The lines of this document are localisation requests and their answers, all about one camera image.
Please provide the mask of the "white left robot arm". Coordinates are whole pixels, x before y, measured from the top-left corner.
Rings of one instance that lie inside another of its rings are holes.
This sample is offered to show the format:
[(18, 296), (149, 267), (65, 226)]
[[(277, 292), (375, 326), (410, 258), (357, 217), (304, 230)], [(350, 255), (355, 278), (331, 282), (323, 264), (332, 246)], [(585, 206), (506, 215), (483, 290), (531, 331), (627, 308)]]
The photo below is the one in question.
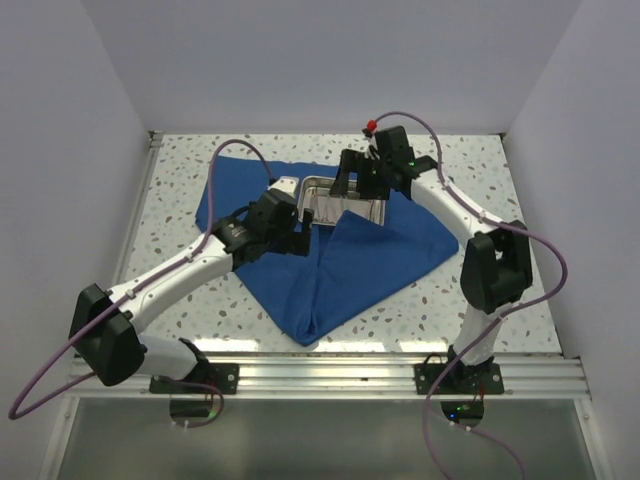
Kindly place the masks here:
[(173, 380), (189, 393), (211, 384), (210, 363), (194, 343), (145, 331), (192, 291), (266, 253), (308, 255), (313, 213), (298, 210), (297, 190), (296, 178), (282, 177), (257, 201), (209, 224), (194, 243), (154, 269), (107, 290), (86, 287), (70, 339), (102, 384), (118, 385), (136, 374)]

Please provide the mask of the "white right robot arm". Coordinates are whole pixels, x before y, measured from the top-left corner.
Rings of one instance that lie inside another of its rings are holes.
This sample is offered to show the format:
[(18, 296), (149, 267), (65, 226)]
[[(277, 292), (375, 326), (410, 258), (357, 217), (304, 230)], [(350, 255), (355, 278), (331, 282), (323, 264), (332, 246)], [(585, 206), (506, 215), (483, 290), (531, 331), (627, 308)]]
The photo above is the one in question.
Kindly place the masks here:
[(440, 157), (415, 154), (404, 127), (381, 129), (371, 120), (363, 134), (367, 149), (342, 151), (330, 196), (344, 197), (353, 189), (362, 200), (386, 200), (392, 191), (399, 192), (431, 213), (464, 249), (463, 325), (446, 361), (415, 366), (417, 392), (503, 393), (494, 362), (497, 322), (533, 283), (524, 224), (505, 223), (482, 209), (445, 175)]

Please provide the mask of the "stainless steel instrument tray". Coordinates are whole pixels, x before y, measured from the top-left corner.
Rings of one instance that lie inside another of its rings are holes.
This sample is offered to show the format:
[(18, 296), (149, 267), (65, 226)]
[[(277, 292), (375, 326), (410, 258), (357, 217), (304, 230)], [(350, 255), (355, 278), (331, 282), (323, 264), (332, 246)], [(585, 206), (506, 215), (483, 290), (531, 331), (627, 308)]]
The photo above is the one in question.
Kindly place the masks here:
[(386, 201), (364, 200), (355, 190), (356, 181), (350, 180), (347, 193), (342, 196), (331, 196), (330, 190), (334, 180), (329, 177), (308, 176), (302, 180), (298, 210), (303, 215), (305, 209), (313, 212), (314, 225), (334, 227), (342, 215), (350, 211), (366, 220), (383, 226), (385, 223)]

